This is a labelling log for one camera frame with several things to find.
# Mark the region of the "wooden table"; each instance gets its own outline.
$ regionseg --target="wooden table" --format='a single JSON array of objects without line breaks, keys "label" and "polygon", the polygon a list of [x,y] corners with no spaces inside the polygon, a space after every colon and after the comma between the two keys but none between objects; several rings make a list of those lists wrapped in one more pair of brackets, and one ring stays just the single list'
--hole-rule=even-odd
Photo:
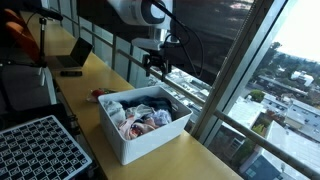
[{"label": "wooden table", "polygon": [[[22,12],[24,19],[30,13]],[[29,29],[36,40],[40,39],[39,16],[29,22]],[[69,54],[75,38],[57,22],[48,21],[46,27],[46,55]],[[82,77],[60,77],[52,71],[68,106],[78,117],[78,123],[102,172],[114,180],[211,180],[241,179],[221,160],[202,146],[187,132],[139,158],[122,166],[103,134],[98,104],[86,101],[88,92],[100,87],[124,91],[133,87],[116,72],[91,53],[83,69]]]}]

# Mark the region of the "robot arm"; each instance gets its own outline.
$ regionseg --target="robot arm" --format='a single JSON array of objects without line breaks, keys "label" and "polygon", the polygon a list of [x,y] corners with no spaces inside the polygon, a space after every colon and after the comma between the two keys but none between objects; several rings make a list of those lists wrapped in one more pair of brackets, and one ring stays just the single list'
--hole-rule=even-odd
[{"label": "robot arm", "polygon": [[162,72],[161,80],[171,71],[168,60],[163,58],[162,45],[166,39],[167,31],[170,30],[171,18],[161,10],[172,12],[172,0],[107,0],[115,9],[122,21],[129,25],[150,26],[154,34],[149,34],[150,39],[137,37],[132,40],[132,45],[149,51],[144,55],[143,65],[146,76],[150,75],[151,66],[158,67]]},{"label": "robot arm", "polygon": [[[170,29],[170,17],[153,5],[153,0],[107,0],[127,24]],[[157,0],[172,12],[172,0]]]}]

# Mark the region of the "cloth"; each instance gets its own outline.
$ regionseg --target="cloth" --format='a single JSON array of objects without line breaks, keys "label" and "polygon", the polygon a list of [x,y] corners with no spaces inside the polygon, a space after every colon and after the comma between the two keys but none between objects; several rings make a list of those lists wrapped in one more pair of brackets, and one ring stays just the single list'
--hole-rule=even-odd
[{"label": "cloth", "polygon": [[153,131],[156,128],[149,124],[141,123],[140,120],[134,121],[132,116],[120,123],[118,129],[124,139],[132,140],[137,138],[138,136]]},{"label": "cloth", "polygon": [[126,119],[125,111],[120,103],[115,101],[106,101],[103,104],[103,107],[106,109],[111,121],[115,125],[118,125],[121,121]]},{"label": "cloth", "polygon": [[125,112],[126,112],[127,118],[133,116],[134,119],[136,120],[136,119],[141,118],[144,115],[153,113],[154,111],[153,111],[153,108],[146,106],[144,104],[140,104],[137,107],[131,107],[131,108],[126,109]]},{"label": "cloth", "polygon": [[143,119],[152,119],[154,121],[154,124],[160,127],[172,122],[170,113],[167,110],[162,109],[155,111],[154,113],[145,115]]},{"label": "cloth", "polygon": [[170,100],[164,97],[154,98],[150,96],[142,96],[131,101],[120,101],[119,103],[122,105],[124,110],[130,107],[137,107],[140,104],[144,104],[146,106],[152,107],[155,111],[158,111],[160,109],[167,110],[170,115],[172,115],[172,104]]}]

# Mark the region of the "sky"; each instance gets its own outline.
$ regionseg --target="sky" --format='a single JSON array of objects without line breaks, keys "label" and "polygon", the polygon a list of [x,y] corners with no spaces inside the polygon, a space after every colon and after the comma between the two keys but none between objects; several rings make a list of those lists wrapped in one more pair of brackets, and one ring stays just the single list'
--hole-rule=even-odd
[{"label": "sky", "polygon": [[320,63],[320,0],[297,0],[274,42],[281,52]]}]

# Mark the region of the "black cable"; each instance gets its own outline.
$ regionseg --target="black cable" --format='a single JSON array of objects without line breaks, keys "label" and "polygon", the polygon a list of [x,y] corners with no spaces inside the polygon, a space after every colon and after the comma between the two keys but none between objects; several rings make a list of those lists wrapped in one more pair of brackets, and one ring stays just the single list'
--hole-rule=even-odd
[{"label": "black cable", "polygon": [[172,14],[167,8],[165,8],[159,2],[157,2],[156,0],[150,0],[150,1],[153,5],[155,5],[158,9],[160,9],[162,12],[164,12],[167,16],[169,16],[172,20],[177,22],[182,27],[182,29],[186,32],[188,36],[187,42],[184,43],[184,44],[187,44],[190,41],[190,35],[188,33],[187,26],[183,24],[180,20],[178,20],[174,14]]},{"label": "black cable", "polygon": [[[173,35],[173,34],[169,34],[169,35],[166,37],[165,42],[167,41],[167,39],[168,39],[170,36],[174,36],[175,38],[177,38],[177,39],[179,40],[179,43],[181,42],[180,38],[179,38],[178,36],[176,36],[176,35]],[[201,75],[202,75],[202,72],[203,72],[204,51],[203,51],[203,45],[202,45],[202,42],[201,42],[199,36],[196,35],[196,37],[198,38],[198,40],[199,40],[199,42],[200,42],[200,46],[201,46],[201,56],[202,56],[202,57],[201,57],[201,66],[200,66],[200,73],[199,73],[199,74],[197,74],[196,68],[194,67],[194,64],[192,63],[191,57],[190,57],[189,53],[187,52],[187,50],[186,50],[186,48],[185,48],[185,45],[180,43],[180,46],[174,46],[174,47],[182,47],[183,52],[185,53],[185,55],[187,56],[187,58],[188,58],[188,60],[189,60],[189,63],[191,64],[191,67],[192,67],[192,70],[193,70],[194,73],[195,73],[195,76],[196,76],[197,78],[200,78]]]},{"label": "black cable", "polygon": [[[202,72],[203,72],[203,64],[204,64],[204,49],[203,49],[203,44],[202,44],[202,41],[201,41],[200,37],[199,37],[198,34],[197,34],[196,32],[194,32],[191,28],[189,28],[188,26],[186,26],[185,24],[183,24],[181,21],[179,21],[175,15],[173,15],[167,8],[165,8],[164,6],[162,6],[159,2],[157,2],[156,0],[150,0],[150,1],[152,2],[153,5],[155,5],[155,6],[156,6],[157,8],[159,8],[161,11],[163,11],[166,15],[168,15],[171,19],[173,19],[175,22],[177,22],[177,23],[184,29],[184,31],[187,33],[187,35],[188,35],[188,40],[187,40],[186,43],[182,43],[181,38],[179,38],[179,37],[176,36],[176,35],[173,35],[173,34],[168,35],[168,36],[166,37],[165,41],[164,41],[164,47],[165,47],[165,44],[168,42],[168,38],[169,38],[170,36],[176,37],[176,38],[179,40],[179,44],[180,44],[180,46],[182,47],[185,55],[187,56],[187,58],[188,58],[188,60],[189,60],[189,62],[190,62],[190,64],[191,64],[191,67],[192,67],[192,69],[193,69],[196,77],[197,77],[197,78],[200,78],[201,75],[202,75]],[[196,69],[195,69],[195,67],[194,67],[194,64],[192,63],[192,60],[191,60],[191,58],[190,58],[190,56],[189,56],[189,53],[187,52],[187,50],[186,50],[186,48],[185,48],[185,45],[188,44],[189,41],[190,41],[190,35],[189,35],[188,30],[191,31],[191,32],[196,36],[196,38],[197,38],[197,40],[199,41],[199,44],[200,44],[200,48],[201,48],[201,66],[200,66],[200,73],[199,73],[199,74],[197,74],[197,71],[196,71]]]},{"label": "black cable", "polygon": [[31,19],[35,14],[36,14],[36,13],[34,12],[34,13],[32,13],[32,14],[30,15],[30,17],[29,17],[28,20],[27,20],[27,23],[26,23],[25,26],[23,27],[23,30],[21,31],[21,33],[19,34],[19,36],[18,36],[17,38],[15,38],[15,41],[12,43],[12,45],[11,45],[9,51],[8,51],[8,54],[7,54],[7,56],[6,56],[5,59],[4,59],[5,61],[8,61],[8,60],[9,60],[10,55],[11,55],[11,53],[12,53],[12,49],[13,49],[14,46],[17,44],[18,40],[21,38],[22,34],[24,33],[25,28],[28,28],[29,21],[30,21],[30,19]]}]

